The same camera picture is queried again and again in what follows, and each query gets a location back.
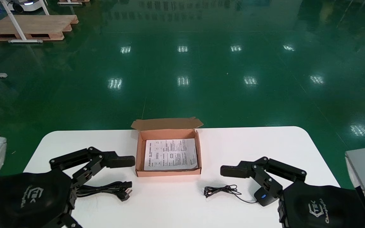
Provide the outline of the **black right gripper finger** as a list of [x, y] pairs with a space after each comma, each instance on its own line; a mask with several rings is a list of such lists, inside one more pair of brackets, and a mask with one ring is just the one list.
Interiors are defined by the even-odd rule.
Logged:
[[220, 174], [226, 177], [252, 178], [261, 186], [256, 192], [256, 198], [279, 198], [284, 188], [270, 174], [291, 182], [304, 182], [307, 172], [275, 159], [262, 157], [256, 161], [241, 161], [237, 166], [223, 165]]

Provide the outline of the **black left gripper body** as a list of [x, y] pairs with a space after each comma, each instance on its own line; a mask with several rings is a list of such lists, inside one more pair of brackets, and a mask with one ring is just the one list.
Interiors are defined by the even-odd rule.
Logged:
[[0, 228], [61, 228], [75, 208], [72, 179], [59, 170], [0, 176]]

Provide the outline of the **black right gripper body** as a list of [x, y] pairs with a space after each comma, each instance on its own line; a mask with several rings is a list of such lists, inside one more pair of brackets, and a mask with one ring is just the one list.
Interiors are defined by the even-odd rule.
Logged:
[[355, 190], [295, 182], [279, 200], [283, 228], [364, 228], [365, 208]]

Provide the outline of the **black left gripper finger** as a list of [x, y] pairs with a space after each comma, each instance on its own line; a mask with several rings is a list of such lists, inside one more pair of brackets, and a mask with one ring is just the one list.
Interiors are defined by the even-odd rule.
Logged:
[[79, 187], [87, 183], [103, 168], [125, 168], [136, 164], [135, 157], [119, 156], [115, 151], [100, 151], [95, 147], [81, 149], [50, 160], [52, 170], [64, 171], [79, 165], [80, 170], [72, 176], [72, 185]]
[[83, 228], [70, 214], [64, 214], [53, 222], [52, 228]]

